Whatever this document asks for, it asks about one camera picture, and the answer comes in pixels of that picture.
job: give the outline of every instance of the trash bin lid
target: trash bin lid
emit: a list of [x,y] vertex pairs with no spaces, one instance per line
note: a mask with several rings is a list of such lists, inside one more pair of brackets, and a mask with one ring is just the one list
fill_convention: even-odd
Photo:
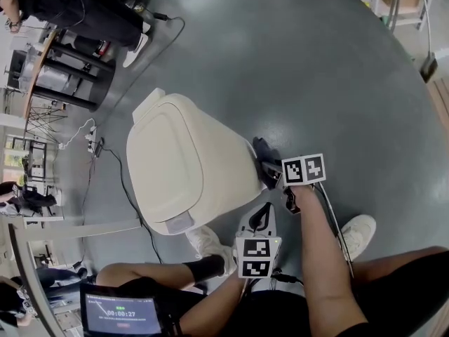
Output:
[[154,106],[132,127],[126,153],[145,220],[166,221],[188,211],[200,199],[203,171],[193,130],[173,103]]

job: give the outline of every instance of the white cable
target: white cable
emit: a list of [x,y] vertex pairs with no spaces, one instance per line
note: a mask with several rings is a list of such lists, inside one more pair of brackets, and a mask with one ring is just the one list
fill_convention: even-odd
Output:
[[429,53],[428,53],[428,55],[431,55],[432,45],[431,45],[431,37],[430,37],[429,7],[427,5],[427,0],[424,0],[424,9],[426,11],[426,16],[427,16],[427,31],[428,31],[428,35],[429,35]]
[[352,264],[351,264],[351,256],[349,255],[349,250],[347,249],[347,246],[346,246],[346,244],[344,242],[344,237],[343,237],[342,231],[340,229],[340,226],[338,225],[337,218],[335,217],[332,205],[330,204],[330,201],[329,201],[329,198],[328,198],[328,194],[326,194],[326,190],[324,189],[323,184],[322,183],[318,183],[318,184],[319,184],[319,186],[321,188],[321,191],[323,191],[324,199],[326,200],[326,203],[327,203],[327,205],[329,207],[329,211],[330,211],[330,214],[331,214],[332,219],[334,221],[335,227],[337,228],[338,239],[340,241],[340,246],[342,247],[343,254],[346,256],[346,260],[347,260],[348,266],[349,266],[349,272],[351,273],[352,278],[354,278],[354,271],[352,270]]
[[78,131],[72,136],[72,138],[69,140],[68,143],[66,143],[65,145],[63,145],[62,143],[59,144],[59,150],[65,150],[65,148],[71,143],[71,141],[72,141],[72,140],[79,134],[79,131],[81,131],[82,128],[86,127],[86,125],[87,125],[90,121],[93,122],[93,125],[95,126],[95,120],[94,120],[94,119],[89,119],[89,120],[87,120],[86,123],[85,123],[83,126],[81,126],[81,127],[78,129]]

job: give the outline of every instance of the gray floor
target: gray floor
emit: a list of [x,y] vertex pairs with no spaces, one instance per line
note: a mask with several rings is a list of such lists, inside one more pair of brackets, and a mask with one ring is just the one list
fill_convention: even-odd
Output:
[[[360,213],[377,221],[362,259],[449,246],[443,128],[406,52],[359,0],[152,0],[150,7],[182,16],[184,32],[148,67],[180,28],[179,21],[158,22],[153,43],[131,68],[117,69],[95,114],[69,107],[64,140],[91,116],[97,123],[106,120],[99,134],[126,163],[132,111],[156,87],[181,93],[245,138],[265,138],[283,158],[324,153],[325,187],[341,224]],[[79,138],[56,162],[67,223],[81,223],[89,161]],[[124,175],[131,188],[127,170]],[[284,240],[281,265],[300,276],[299,220],[280,207],[275,192],[250,205],[267,200],[276,205]],[[231,243],[249,208],[211,223],[224,242]],[[96,163],[85,216],[86,223],[135,218],[119,165],[108,153]],[[184,236],[155,240],[167,263],[194,259]],[[85,243],[86,258],[97,269],[117,261],[156,261],[143,229]],[[76,242],[64,242],[63,251],[72,261],[82,254]]]

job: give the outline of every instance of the plastic container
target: plastic container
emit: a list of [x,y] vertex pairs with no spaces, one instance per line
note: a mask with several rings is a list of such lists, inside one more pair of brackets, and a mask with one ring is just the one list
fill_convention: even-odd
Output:
[[154,90],[133,113],[126,154],[147,224],[179,234],[261,192],[249,142],[185,96]]

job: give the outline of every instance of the black shorts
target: black shorts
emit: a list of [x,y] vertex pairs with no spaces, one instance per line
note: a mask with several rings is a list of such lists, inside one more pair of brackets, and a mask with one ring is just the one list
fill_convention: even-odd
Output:
[[[437,253],[354,289],[369,324],[345,331],[341,337],[412,335],[449,298],[448,266],[449,251]],[[142,296],[156,296],[164,310],[177,318],[204,298],[197,293],[169,289],[150,278],[135,279],[121,288],[134,293],[141,291]],[[222,336],[253,335],[310,336],[305,298],[282,291],[258,291],[244,298]]]

